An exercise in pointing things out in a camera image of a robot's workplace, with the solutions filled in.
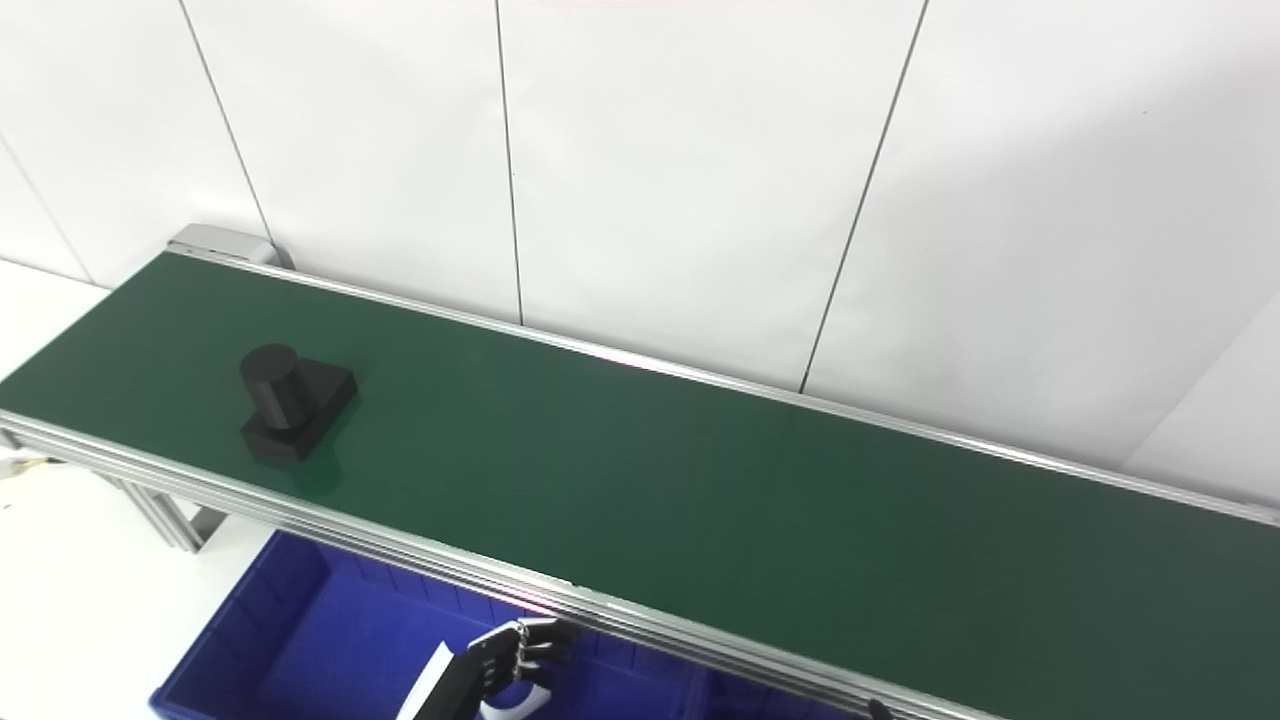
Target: panel seam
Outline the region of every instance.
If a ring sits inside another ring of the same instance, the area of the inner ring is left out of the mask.
[[[40,204],[40,210],[45,214],[45,218],[49,219],[49,223],[54,225],[54,231],[58,233],[58,237],[61,238],[63,245],[67,246],[68,252],[72,254],[72,258],[76,260],[76,264],[79,265],[81,272],[84,273],[84,279],[87,279],[88,283],[92,286],[101,287],[104,290],[110,290],[106,288],[106,286],[99,284],[99,282],[93,279],[93,273],[88,272],[88,265],[84,264],[84,259],[81,258],[81,254],[76,250],[76,246],[72,245],[70,238],[67,237],[67,231],[63,229],[61,223],[59,223],[58,218],[54,217],[52,208],[50,208],[49,202],[45,201],[45,196],[40,192],[40,188],[36,187],[36,183],[31,179],[31,174],[27,173],[27,168],[22,164],[22,160],[18,159],[18,154],[13,151],[13,146],[9,145],[9,138],[5,137],[3,132],[0,132],[0,145],[4,146],[5,154],[8,154],[9,159],[13,160],[13,165],[18,168],[18,174],[22,176],[23,182],[27,183],[27,187],[31,190],[31,193],[36,197],[36,202]]]
[[[191,33],[191,42],[196,46],[196,56],[200,58],[200,67],[205,70],[205,79],[209,81],[209,90],[214,94],[214,102],[218,104],[218,114],[223,119],[223,127],[227,128],[227,137],[232,141],[232,150],[236,151],[236,160],[239,163],[241,173],[244,176],[244,184],[248,186],[248,193],[253,199],[253,208],[257,209],[257,217],[262,222],[262,231],[266,233],[268,242],[271,247],[279,251],[279,246],[275,245],[275,238],[271,236],[271,225],[266,222],[266,213],[262,211],[262,202],[257,199],[257,190],[253,187],[253,179],[248,174],[248,165],[244,163],[244,154],[241,152],[239,142],[236,140],[236,132],[232,129],[232,120],[227,115],[227,106],[223,105],[223,96],[218,92],[218,83],[214,82],[214,73],[209,69],[209,60],[205,59],[205,49],[200,45],[200,37],[196,36],[196,24],[191,19],[191,13],[187,10],[186,0],[178,0],[178,6],[182,8],[182,17],[187,20],[187,32]]]
[[[897,76],[897,86],[893,87],[893,96],[888,102],[888,113],[884,114],[884,126],[881,128],[879,141],[876,143],[876,152],[872,155],[870,167],[867,169],[867,181],[863,183],[863,192],[858,197],[858,209],[854,210],[854,222],[849,227],[849,236],[845,238],[845,249],[840,254],[840,263],[836,265],[836,277],[831,281],[831,292],[827,293],[827,304],[822,309],[822,319],[818,320],[818,333],[813,338],[813,347],[809,350],[809,360],[804,366],[804,375],[800,378],[800,389],[804,393],[809,384],[809,373],[813,372],[813,360],[818,355],[818,343],[822,342],[822,333],[827,329],[827,316],[831,315],[831,305],[836,300],[836,288],[845,273],[845,261],[849,260],[849,249],[854,243],[854,233],[858,231],[858,220],[863,217],[863,208],[867,205],[867,193],[872,187],[872,178],[876,177],[876,165],[879,164],[881,151],[884,149],[884,138],[888,137],[890,123],[893,122],[893,110],[897,108],[897,99],[902,94],[902,83],[906,81],[906,70],[911,67],[911,56],[915,54],[915,44],[920,38],[920,28],[924,27],[924,14],[929,9],[929,0],[920,4],[920,15],[915,20],[915,29],[911,32],[911,42],[906,46],[906,58],[902,60],[902,69]]]
[[[1267,296],[1266,301],[1263,301],[1262,305],[1258,306],[1257,311],[1249,315],[1249,319],[1243,325],[1240,325],[1240,329],[1234,336],[1231,336],[1231,340],[1226,341],[1222,345],[1222,350],[1217,355],[1215,355],[1212,360],[1204,364],[1204,369],[1201,372],[1201,374],[1197,375],[1194,380],[1187,384],[1187,389],[1178,396],[1178,400],[1175,400],[1169,406],[1169,410],[1165,411],[1165,414],[1161,415],[1158,420],[1152,423],[1151,429],[1147,430],[1144,436],[1142,436],[1142,439],[1134,443],[1133,450],[1130,450],[1129,454],[1125,455],[1124,460],[1120,461],[1119,465],[1116,465],[1117,471],[1124,470],[1124,468],[1126,468],[1129,462],[1133,462],[1133,459],[1138,456],[1138,452],[1142,451],[1142,448],[1147,445],[1147,442],[1149,442],[1151,438],[1155,437],[1155,434],[1160,432],[1162,427],[1165,427],[1165,423],[1167,423],[1169,419],[1172,418],[1174,413],[1176,413],[1178,409],[1187,402],[1187,398],[1190,397],[1193,392],[1196,392],[1196,388],[1198,388],[1201,383],[1204,382],[1204,378],[1207,378],[1208,374],[1213,372],[1213,368],[1216,368],[1217,364],[1222,361],[1222,357],[1226,357],[1226,354],[1230,352],[1233,347],[1239,345],[1240,338],[1244,337],[1247,332],[1249,332],[1249,328],[1257,324],[1258,319],[1262,318],[1262,314],[1267,311],[1267,307],[1270,307],[1271,304],[1275,302],[1277,297],[1280,297],[1280,290]]]
[[[516,315],[525,324],[525,295],[520,282],[520,234],[516,231],[516,173],[511,164],[511,111],[507,106],[507,59],[502,47],[502,3],[493,0],[498,35],[498,82],[502,88],[502,137],[507,149],[507,195],[511,201],[511,246],[516,261]]]

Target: black square base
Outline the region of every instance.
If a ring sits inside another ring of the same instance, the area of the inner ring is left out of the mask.
[[[253,452],[285,460],[303,460],[315,450],[325,430],[356,395],[356,377],[346,368],[301,357],[298,374],[302,377],[303,387],[316,401],[315,416],[297,428],[276,430],[266,427],[262,416],[253,413],[241,428],[244,443]]]

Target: white wall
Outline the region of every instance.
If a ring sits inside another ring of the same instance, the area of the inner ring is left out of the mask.
[[[796,389],[919,3],[502,9],[527,323]]]
[[[0,258],[110,286],[265,218],[308,272],[1280,503],[1274,4],[933,0],[869,187],[918,3],[187,5],[209,77],[178,0],[0,6]]]
[[[298,269],[518,318],[492,3],[187,6]]]
[[[0,133],[95,283],[187,223],[264,232],[175,1],[0,4]]]
[[[1120,466],[1280,288],[1277,61],[1275,4],[931,5],[808,391]]]

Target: black cylinder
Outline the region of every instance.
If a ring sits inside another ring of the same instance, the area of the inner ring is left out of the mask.
[[[241,360],[241,378],[269,428],[297,428],[315,413],[315,400],[298,372],[298,354],[288,345],[271,343],[251,350]]]

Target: blue crate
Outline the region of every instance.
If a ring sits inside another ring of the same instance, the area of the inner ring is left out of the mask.
[[[460,652],[524,615],[439,580],[276,533],[151,696],[151,707],[168,720],[393,720],[442,641]],[[525,692],[517,685],[498,700],[513,705]],[[849,717],[828,711],[585,632],[552,702],[531,720]]]

